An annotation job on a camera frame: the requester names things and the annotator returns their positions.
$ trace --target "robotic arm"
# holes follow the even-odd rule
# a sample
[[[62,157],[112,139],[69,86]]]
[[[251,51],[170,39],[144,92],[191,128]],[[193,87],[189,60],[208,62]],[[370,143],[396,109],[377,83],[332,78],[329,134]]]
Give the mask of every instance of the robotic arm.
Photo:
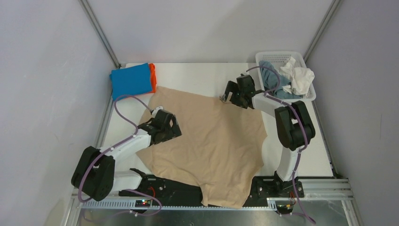
[[[180,136],[179,124],[175,115],[163,110],[162,106],[152,111],[149,121],[138,126],[138,132],[128,141],[111,147],[111,151],[105,153],[94,165],[84,181],[82,191],[96,201],[101,201],[110,192],[125,189],[137,189],[141,183],[140,171],[131,169],[115,172],[115,164],[134,155],[141,149]],[[110,147],[96,149],[92,146],[86,148],[79,160],[73,174],[71,183],[79,188],[86,170],[102,152]]]
[[[258,109],[276,119],[277,134],[283,150],[279,167],[274,173],[274,181],[277,190],[291,187],[292,172],[295,169],[298,150],[304,145],[304,137],[298,122],[292,122],[296,118],[290,107],[282,106],[277,98],[265,96],[263,90],[256,90],[254,80],[250,75],[242,74],[237,78],[237,83],[229,81],[221,100],[226,102],[229,96],[231,103],[236,106]],[[305,130],[307,141],[310,143],[310,140],[315,136],[315,129],[305,103],[297,101],[292,103],[291,106],[297,112]]]

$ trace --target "crumpled cloth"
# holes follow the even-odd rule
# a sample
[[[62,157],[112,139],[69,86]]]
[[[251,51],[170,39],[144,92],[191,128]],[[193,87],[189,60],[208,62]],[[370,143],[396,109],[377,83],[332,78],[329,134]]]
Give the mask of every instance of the crumpled cloth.
[[[276,69],[274,69],[273,65],[269,61],[260,61],[259,66],[269,67],[269,68],[273,69],[274,71],[277,71]],[[261,72],[261,77],[262,77],[262,81],[263,81],[265,90],[272,89],[277,86],[277,82],[278,82],[277,77],[271,70],[268,70],[265,68],[260,68],[260,72]],[[302,96],[287,92],[287,86],[291,85],[291,81],[288,78],[281,76],[279,73],[277,73],[277,74],[280,78],[280,86],[278,87],[277,90],[275,90],[271,93],[272,96],[275,96],[279,99],[300,99],[300,98],[302,98]]]
[[[295,59],[293,57],[284,65],[280,67],[279,73],[291,81],[291,86],[285,91],[295,95],[306,95],[314,79],[314,73],[309,68],[294,67]]]
[[[143,149],[138,157],[157,177],[199,186],[204,206],[241,208],[263,166],[261,112],[165,87],[157,87],[149,103],[160,105],[176,115],[182,135]],[[146,111],[141,122],[150,117]]]

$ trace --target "blue-gray cloth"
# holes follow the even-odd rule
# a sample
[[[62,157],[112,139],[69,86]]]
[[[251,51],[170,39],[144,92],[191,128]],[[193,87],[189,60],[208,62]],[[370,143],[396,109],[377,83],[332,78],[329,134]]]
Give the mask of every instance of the blue-gray cloth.
[[[286,91],[283,90],[283,86],[286,85],[291,85],[291,81],[287,79],[286,77],[280,75],[276,69],[274,69],[273,65],[269,61],[260,61],[259,66],[264,66],[264,67],[269,67],[270,69],[273,69],[277,73],[277,75],[280,77],[280,86],[277,90],[273,91],[271,95],[277,97],[278,99],[300,99],[302,96],[295,95],[292,93],[287,93]],[[265,90],[272,89],[277,86],[277,77],[276,75],[265,68],[260,68],[261,71],[261,76],[263,80],[263,86]]]

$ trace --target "white table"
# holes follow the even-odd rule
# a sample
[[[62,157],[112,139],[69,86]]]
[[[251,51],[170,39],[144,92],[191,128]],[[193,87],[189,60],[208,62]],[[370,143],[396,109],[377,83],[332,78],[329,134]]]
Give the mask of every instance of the white table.
[[[127,64],[126,67],[138,64]],[[159,63],[155,64],[158,86],[191,92],[207,97],[219,97],[224,93],[228,80],[236,78],[249,67],[248,63]],[[261,88],[257,70],[250,72],[257,89]],[[138,97],[148,103],[152,94]],[[309,115],[313,121],[316,136],[303,152],[298,168],[298,175],[303,177],[332,177],[333,173],[328,160],[326,147],[320,132],[320,127],[311,102],[306,102]],[[139,122],[145,108],[132,98],[118,102],[120,112],[132,120]],[[275,119],[263,113],[268,139],[275,142],[265,142],[262,148],[264,166],[257,176],[272,176],[279,165],[282,146],[277,138]],[[131,135],[134,127],[121,119],[112,109],[111,118],[105,134],[103,145],[113,145]],[[147,174],[151,171],[144,166],[137,155],[125,159],[116,166],[116,171],[137,168]]]

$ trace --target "brown fabric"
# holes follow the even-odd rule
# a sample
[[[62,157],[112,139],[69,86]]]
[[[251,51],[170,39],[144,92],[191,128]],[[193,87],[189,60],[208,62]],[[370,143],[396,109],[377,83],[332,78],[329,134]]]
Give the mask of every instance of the brown fabric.
[[[241,208],[263,166],[261,112],[165,87],[158,87],[149,103],[160,105],[176,115],[182,135],[143,149],[138,157],[158,177],[200,186],[205,206]],[[141,122],[150,117],[146,111]]]

